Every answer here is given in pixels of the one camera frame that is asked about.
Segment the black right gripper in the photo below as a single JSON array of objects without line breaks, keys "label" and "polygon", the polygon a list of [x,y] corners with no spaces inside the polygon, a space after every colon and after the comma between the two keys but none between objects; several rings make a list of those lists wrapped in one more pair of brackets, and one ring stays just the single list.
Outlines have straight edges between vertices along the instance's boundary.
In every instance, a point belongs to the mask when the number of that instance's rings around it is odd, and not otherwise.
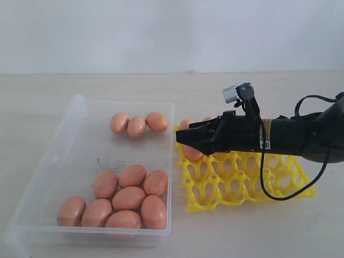
[{"label": "black right gripper", "polygon": [[176,141],[192,147],[204,155],[231,151],[261,152],[261,117],[259,113],[236,115],[225,111],[210,120],[189,124],[176,131]]}]

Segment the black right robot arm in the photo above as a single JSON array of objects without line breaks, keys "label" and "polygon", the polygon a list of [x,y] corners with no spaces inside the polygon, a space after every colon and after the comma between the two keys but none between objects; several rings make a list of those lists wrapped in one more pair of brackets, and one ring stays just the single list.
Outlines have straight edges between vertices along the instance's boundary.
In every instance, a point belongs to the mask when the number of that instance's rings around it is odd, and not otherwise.
[{"label": "black right robot arm", "polygon": [[328,161],[339,163],[343,161],[343,93],[334,99],[320,99],[332,105],[323,112],[301,116],[301,103],[297,103],[293,117],[275,119],[260,117],[254,97],[236,101],[235,107],[242,106],[245,115],[238,116],[231,110],[214,119],[190,124],[187,129],[176,131],[176,141],[204,155],[266,152],[322,163],[330,152]]}]

